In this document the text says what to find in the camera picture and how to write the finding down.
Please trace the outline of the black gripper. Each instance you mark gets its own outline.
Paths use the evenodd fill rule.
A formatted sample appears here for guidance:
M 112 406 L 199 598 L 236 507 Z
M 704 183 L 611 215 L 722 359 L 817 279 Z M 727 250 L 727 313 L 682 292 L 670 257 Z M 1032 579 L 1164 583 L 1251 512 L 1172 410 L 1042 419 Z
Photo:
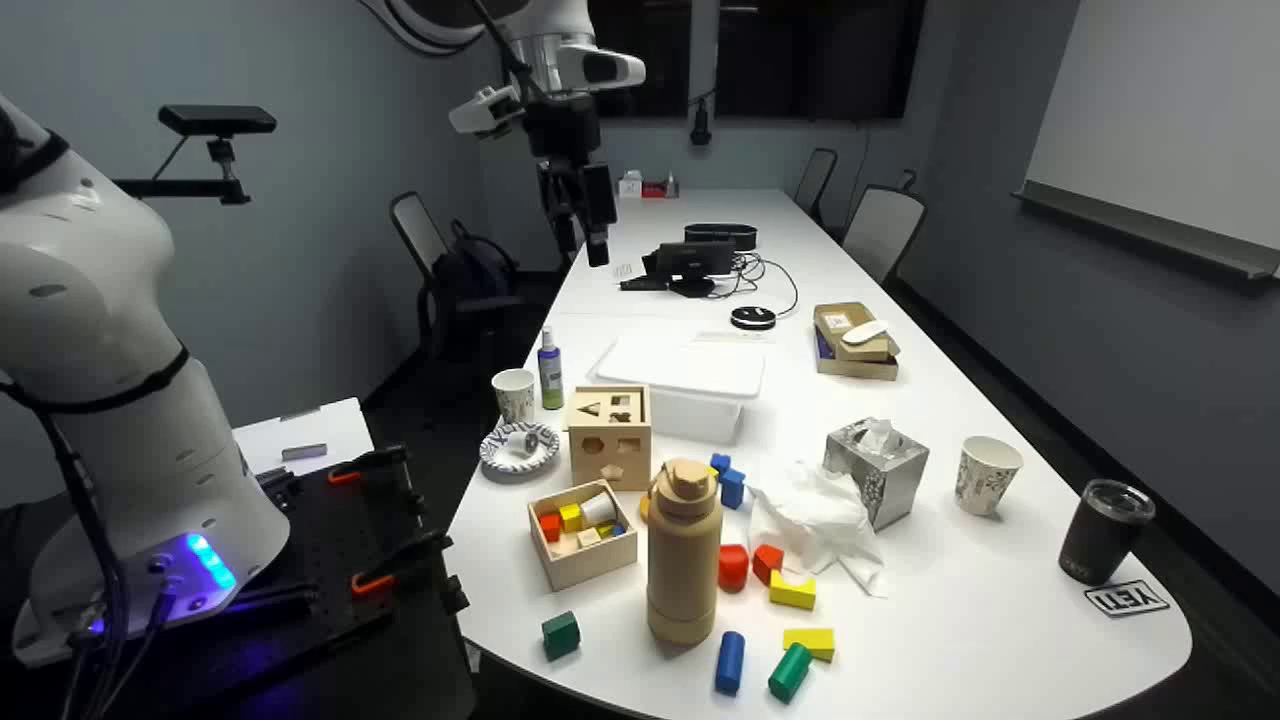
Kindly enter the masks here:
M 607 263 L 607 225 L 616 222 L 604 163 L 539 163 L 539 206 L 565 257 L 588 250 L 588 269 Z

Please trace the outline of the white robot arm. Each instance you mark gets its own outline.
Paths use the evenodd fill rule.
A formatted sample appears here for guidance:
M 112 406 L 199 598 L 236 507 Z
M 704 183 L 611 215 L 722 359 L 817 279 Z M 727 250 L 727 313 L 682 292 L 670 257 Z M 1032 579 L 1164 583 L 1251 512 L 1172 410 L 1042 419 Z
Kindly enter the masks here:
M 447 124 L 464 135 L 522 129 L 544 206 L 604 262 L 616 206 L 594 159 L 594 99 L 645 83 L 647 66 L 594 39 L 588 0 L 361 6 L 425 56 L 499 49 L 503 79 Z M 223 611 L 287 548 L 291 521 L 160 313 L 173 228 L 24 109 L 2 106 L 0 129 L 0 367 L 71 495 L 11 623 L 11 656 L 43 669 Z

